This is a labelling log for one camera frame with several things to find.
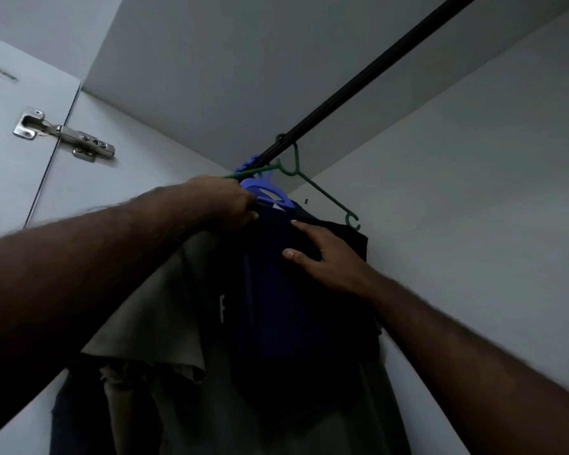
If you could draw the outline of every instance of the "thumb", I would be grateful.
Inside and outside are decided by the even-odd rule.
[[[285,249],[283,250],[283,257],[287,260],[291,260],[302,267],[305,271],[312,274],[316,266],[319,265],[316,260],[312,260],[303,252],[296,251],[295,249]]]

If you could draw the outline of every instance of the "black metal rod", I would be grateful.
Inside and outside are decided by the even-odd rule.
[[[339,91],[326,99],[321,106],[306,116],[297,126],[281,137],[274,145],[260,154],[250,168],[263,167],[287,148],[297,142],[305,134],[323,121],[327,116],[336,111],[340,106],[354,97],[367,84],[380,76],[388,68],[401,60],[417,45],[440,29],[448,21],[455,17],[474,0],[447,0],[436,8],[422,22],[409,30],[404,37],[392,45],[386,52],[375,59],[363,71],[352,78]]]

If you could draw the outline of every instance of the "white wall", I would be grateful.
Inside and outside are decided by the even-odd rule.
[[[0,40],[84,80],[122,0],[0,0]]]
[[[159,185],[185,182],[201,174],[226,175],[209,161],[82,92],[68,122],[116,147],[112,161],[74,158],[62,144],[32,216],[32,224],[120,203]],[[48,455],[51,410],[65,374],[0,431],[0,455]]]
[[[373,266],[569,387],[569,12],[315,180]],[[291,197],[343,221],[308,185]],[[413,453],[467,453],[388,350]]]

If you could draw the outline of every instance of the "hairy forearm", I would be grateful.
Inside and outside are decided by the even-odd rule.
[[[569,391],[383,276],[372,304],[473,454],[569,454]]]
[[[199,229],[185,186],[0,238],[0,427]]]

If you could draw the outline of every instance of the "metal hinge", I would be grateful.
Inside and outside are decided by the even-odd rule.
[[[13,134],[27,140],[34,140],[38,134],[61,137],[63,142],[74,145],[72,154],[76,158],[90,162],[94,162],[98,155],[103,158],[113,158],[115,153],[114,145],[100,141],[86,132],[76,131],[67,126],[52,125],[44,119],[43,112],[30,106],[23,109]]]

